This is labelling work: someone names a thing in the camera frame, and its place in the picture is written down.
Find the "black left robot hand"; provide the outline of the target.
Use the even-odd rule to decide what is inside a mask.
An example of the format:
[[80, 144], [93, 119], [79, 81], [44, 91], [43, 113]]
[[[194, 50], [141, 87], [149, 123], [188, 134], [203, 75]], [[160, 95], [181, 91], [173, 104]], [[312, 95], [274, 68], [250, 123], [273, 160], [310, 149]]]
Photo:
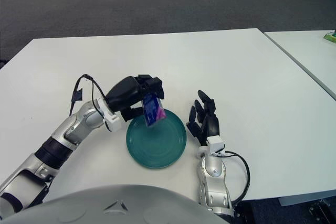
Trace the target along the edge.
[[133, 109], [131, 106], [142, 101], [148, 94], [164, 99], [161, 79], [148, 74], [128, 76], [106, 94], [105, 101], [111, 111], [119, 111], [123, 119], [128, 121], [143, 114], [142, 107]]

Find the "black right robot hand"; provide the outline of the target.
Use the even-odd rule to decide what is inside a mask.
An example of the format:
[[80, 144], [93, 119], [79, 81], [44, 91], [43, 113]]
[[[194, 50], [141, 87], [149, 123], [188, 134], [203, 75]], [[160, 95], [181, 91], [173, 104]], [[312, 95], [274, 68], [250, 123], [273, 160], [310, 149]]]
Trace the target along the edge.
[[211, 99], [202, 90], [198, 90], [197, 94], [203, 105], [199, 100], [194, 101], [186, 126], [192, 136], [198, 139], [200, 145], [206, 146], [208, 137], [220, 135], [219, 121], [215, 114], [214, 99]]

